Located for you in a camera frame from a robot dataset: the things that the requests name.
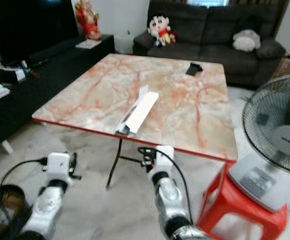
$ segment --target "stuffed toy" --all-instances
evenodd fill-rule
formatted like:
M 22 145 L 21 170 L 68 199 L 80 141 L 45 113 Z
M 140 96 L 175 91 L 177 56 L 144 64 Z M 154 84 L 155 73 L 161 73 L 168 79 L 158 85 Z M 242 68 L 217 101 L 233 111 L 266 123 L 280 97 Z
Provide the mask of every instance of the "stuffed toy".
M 166 44 L 175 43 L 175 34 L 171 34 L 169 26 L 170 19 L 164 15 L 157 15 L 151 18 L 148 23 L 148 33 L 156 39 L 156 47 L 166 46 Z
M 90 0 L 80 0 L 75 5 L 77 20 L 87 39 L 99 40 L 102 37 L 98 29 L 99 14 L 93 12 Z
M 259 32 L 263 19 L 257 15 L 250 15 L 239 21 L 233 36 L 233 47 L 236 50 L 252 52 L 261 47 Z

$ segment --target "window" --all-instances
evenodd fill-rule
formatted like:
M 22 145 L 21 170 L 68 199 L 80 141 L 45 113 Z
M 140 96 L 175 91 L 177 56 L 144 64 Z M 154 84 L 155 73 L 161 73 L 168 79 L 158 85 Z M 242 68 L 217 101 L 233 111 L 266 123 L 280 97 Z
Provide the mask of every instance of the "window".
M 189 4 L 206 7 L 225 6 L 229 0 L 188 0 Z

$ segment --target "electric fan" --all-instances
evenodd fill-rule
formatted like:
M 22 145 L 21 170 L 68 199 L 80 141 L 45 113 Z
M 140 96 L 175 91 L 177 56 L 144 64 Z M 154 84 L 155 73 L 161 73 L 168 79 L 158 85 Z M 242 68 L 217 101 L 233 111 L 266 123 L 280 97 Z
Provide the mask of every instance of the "electric fan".
M 245 105 L 242 123 L 261 157 L 240 160 L 228 175 L 252 200 L 275 212 L 290 200 L 290 75 L 262 85 Z

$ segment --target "red table edge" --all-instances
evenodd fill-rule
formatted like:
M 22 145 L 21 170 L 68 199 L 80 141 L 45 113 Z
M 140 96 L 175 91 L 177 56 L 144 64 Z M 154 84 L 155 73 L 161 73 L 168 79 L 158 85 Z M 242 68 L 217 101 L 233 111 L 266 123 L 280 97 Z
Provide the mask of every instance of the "red table edge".
M 131 141 L 131 142 L 139 143 L 139 144 L 146 144 L 146 145 L 150 145 L 150 146 L 159 145 L 159 143 L 152 143 L 152 142 L 142 141 L 142 140 L 129 138 L 129 137 L 122 136 L 122 135 L 116 135 L 116 134 L 110 134 L 110 133 L 96 131 L 96 130 L 85 129 L 85 128 L 78 127 L 78 126 L 70 126 L 70 125 L 66 125 L 66 124 L 63 124 L 63 123 L 55 123 L 55 122 L 52 122 L 52 121 L 43 120 L 43 119 L 39 119 L 39 118 L 35 118 L 35 117 L 32 117 L 32 119 L 34 121 L 36 121 L 36 122 L 39 122 L 39 123 L 47 123 L 47 124 L 67 127 L 67 128 L 71 128 L 71 129 L 78 129 L 78 130 L 81 130 L 81 131 L 84 131 L 84 132 L 100 134 L 100 135 L 113 137 L 113 138 L 116 138 L 116 139 L 127 140 L 127 141 Z M 189 155 L 192 155 L 192 156 L 197 156 L 197 157 L 202 157 L 202 158 L 207 158 L 207 159 L 212 159 L 212 160 L 217 160 L 217 161 L 222 161 L 222 162 L 237 162 L 237 160 L 231 160 L 231 159 L 221 158 L 221 157 L 217 157 L 217 156 L 210 156 L 210 155 L 207 155 L 207 154 L 197 153 L 197 152 L 189 151 L 189 150 L 183 150 L 183 149 L 179 149 L 179 148 L 176 148 L 176 147 L 174 147 L 174 149 L 177 152 L 184 153 L 184 154 L 189 154 Z

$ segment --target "marble table top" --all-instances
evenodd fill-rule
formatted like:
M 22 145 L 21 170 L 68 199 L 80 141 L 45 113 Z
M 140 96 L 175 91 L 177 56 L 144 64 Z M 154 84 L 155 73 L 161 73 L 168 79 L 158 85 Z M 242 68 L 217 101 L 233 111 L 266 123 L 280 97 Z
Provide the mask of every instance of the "marble table top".
M 186 74 L 190 61 L 109 54 L 53 99 L 33 119 L 126 139 L 118 123 L 137 100 L 139 89 L 159 98 L 130 141 L 171 145 L 218 160 L 238 158 L 224 68 L 198 62 L 203 72 Z

